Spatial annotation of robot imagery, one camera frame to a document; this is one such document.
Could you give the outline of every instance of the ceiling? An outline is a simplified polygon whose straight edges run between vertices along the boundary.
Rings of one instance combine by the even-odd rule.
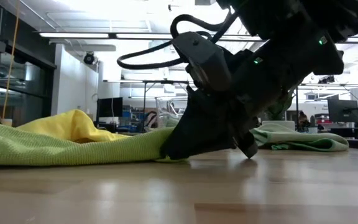
[[[0,0],[0,5],[8,11],[15,13],[17,0]],[[191,14],[209,23],[220,23],[226,16],[226,11],[217,4],[210,6],[197,6],[196,0],[21,0],[20,18],[32,27],[44,32],[143,32],[143,33],[169,33],[170,23],[179,14]],[[179,32],[188,30],[202,30],[189,22],[178,25]],[[245,34],[247,31],[237,20],[228,30],[228,34]],[[72,40],[64,42],[67,49],[76,49],[78,55],[85,54],[85,46],[112,46],[116,52],[100,54],[102,60],[115,60],[118,54],[126,54],[144,50],[151,45],[160,44],[161,41],[146,40]],[[221,42],[223,47],[236,53],[244,48],[257,49],[260,44],[247,42]],[[339,50],[345,51],[346,75],[343,80],[358,84],[358,75],[348,75],[358,71],[358,45],[337,45]],[[158,60],[156,58],[173,59],[176,52],[166,48],[154,55],[137,59]],[[170,68],[182,70],[184,65]],[[188,76],[183,71],[184,79]],[[319,77],[308,76],[305,82],[317,83]]]

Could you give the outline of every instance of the security camera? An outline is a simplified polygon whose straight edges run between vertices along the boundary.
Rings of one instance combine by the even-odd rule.
[[[94,52],[87,52],[84,57],[84,63],[87,65],[94,65],[98,62],[98,58],[94,55]]]

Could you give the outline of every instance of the green towel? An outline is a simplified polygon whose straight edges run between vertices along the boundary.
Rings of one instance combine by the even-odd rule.
[[[273,150],[304,149],[322,152],[346,151],[349,143],[336,134],[301,134],[278,124],[265,124],[251,130],[258,146]]]
[[[172,130],[79,144],[0,125],[0,165],[72,166],[163,159],[160,146]]]

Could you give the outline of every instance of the window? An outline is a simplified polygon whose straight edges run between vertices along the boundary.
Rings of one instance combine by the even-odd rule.
[[[12,55],[8,53],[1,54],[0,85],[7,85],[11,57]],[[26,62],[20,56],[15,56],[9,84],[12,89],[17,88],[36,95],[48,95],[49,80],[51,79],[47,77],[44,69]]]
[[[4,108],[6,89],[0,88],[0,112]],[[16,91],[9,90],[6,105],[5,118],[12,119],[12,126],[17,127],[35,119],[43,117],[42,98],[31,96]]]

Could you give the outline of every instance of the black cable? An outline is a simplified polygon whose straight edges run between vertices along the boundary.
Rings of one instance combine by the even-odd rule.
[[[224,21],[228,20],[230,16],[231,16],[231,11],[229,10]],[[179,16],[176,16],[176,18],[174,18],[171,23],[170,32],[171,32],[171,35],[173,38],[177,38],[179,36],[178,23],[182,22],[182,21],[194,23],[194,24],[196,24],[206,30],[209,30],[209,31],[218,31],[224,24],[224,22],[222,22],[220,24],[209,24],[205,21],[202,21],[201,19],[198,19],[198,18],[188,15],[188,14],[179,15]]]
[[[237,13],[233,13],[230,16],[227,17],[227,19],[223,22],[222,27],[217,31],[217,33],[210,39],[211,34],[209,34],[208,32],[205,31],[198,31],[196,33],[198,33],[199,35],[205,35],[208,39],[210,39],[210,41],[212,43],[216,43],[222,36],[223,34],[228,30],[228,28],[231,26],[231,24],[237,19]],[[174,65],[178,65],[180,63],[183,63],[184,60],[182,58],[177,58],[175,60],[171,60],[171,61],[167,61],[167,62],[160,62],[160,63],[150,63],[150,64],[139,64],[139,65],[133,65],[133,64],[127,64],[122,62],[125,59],[129,59],[132,57],[137,57],[137,56],[141,56],[141,55],[145,55],[145,54],[149,54],[151,52],[163,49],[164,47],[168,47],[169,45],[172,44],[172,40],[160,44],[158,46],[152,47],[150,49],[146,49],[146,50],[142,50],[140,52],[134,52],[131,54],[127,54],[127,55],[123,55],[121,57],[119,57],[117,59],[117,64],[125,69],[130,69],[130,70],[146,70],[146,69],[156,69],[156,68],[164,68],[164,67],[171,67]]]

